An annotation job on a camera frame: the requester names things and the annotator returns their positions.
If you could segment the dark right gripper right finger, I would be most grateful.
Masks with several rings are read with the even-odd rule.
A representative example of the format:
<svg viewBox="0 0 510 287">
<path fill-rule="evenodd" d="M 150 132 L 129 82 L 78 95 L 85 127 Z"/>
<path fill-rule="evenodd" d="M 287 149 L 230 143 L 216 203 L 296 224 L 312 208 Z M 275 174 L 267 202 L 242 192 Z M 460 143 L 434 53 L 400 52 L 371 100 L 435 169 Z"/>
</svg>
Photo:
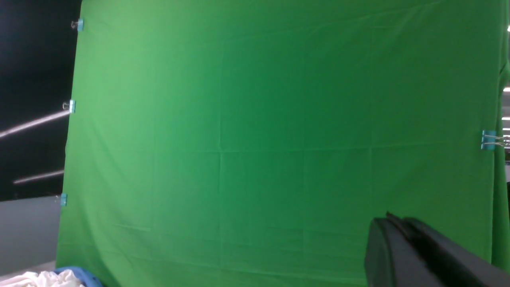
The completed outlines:
<svg viewBox="0 0 510 287">
<path fill-rule="evenodd" d="M 390 212 L 386 219 L 404 236 L 424 261 L 426 268 L 445 287 L 508 287 L 509 274 L 416 218 L 401 218 Z"/>
</svg>

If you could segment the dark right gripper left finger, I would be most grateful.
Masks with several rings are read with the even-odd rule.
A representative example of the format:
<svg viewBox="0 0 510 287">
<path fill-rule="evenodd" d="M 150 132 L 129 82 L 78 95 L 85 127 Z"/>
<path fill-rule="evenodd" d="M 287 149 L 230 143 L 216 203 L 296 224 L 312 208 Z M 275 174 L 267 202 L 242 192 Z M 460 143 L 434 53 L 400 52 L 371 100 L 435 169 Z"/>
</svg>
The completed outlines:
<svg viewBox="0 0 510 287">
<path fill-rule="evenodd" d="M 365 254 L 369 287 L 437 287 L 438 279 L 403 234 L 383 218 L 371 221 Z"/>
</svg>

